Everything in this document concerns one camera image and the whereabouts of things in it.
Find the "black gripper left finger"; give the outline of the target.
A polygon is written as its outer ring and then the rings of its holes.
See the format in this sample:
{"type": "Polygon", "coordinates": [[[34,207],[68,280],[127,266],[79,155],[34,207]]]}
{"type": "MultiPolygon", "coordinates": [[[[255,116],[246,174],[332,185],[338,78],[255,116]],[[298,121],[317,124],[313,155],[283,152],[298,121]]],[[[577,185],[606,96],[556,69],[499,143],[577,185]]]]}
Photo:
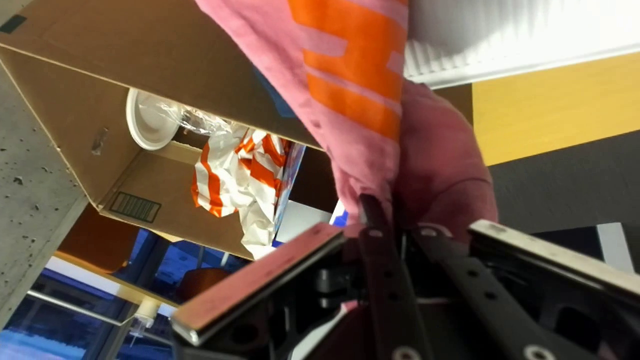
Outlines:
{"type": "Polygon", "coordinates": [[[361,230],[358,248],[366,273],[368,311],[377,360],[428,360],[432,356],[416,307],[414,289],[396,251],[382,205],[360,198],[361,230]]]}

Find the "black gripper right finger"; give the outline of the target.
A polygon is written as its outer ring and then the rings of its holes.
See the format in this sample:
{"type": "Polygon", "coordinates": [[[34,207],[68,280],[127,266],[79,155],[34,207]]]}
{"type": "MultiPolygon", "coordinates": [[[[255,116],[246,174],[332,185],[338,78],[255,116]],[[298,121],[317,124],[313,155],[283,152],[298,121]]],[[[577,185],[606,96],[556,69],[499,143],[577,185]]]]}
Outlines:
{"type": "Polygon", "coordinates": [[[543,331],[466,248],[423,227],[408,235],[408,269],[435,360],[595,360],[543,331]]]}

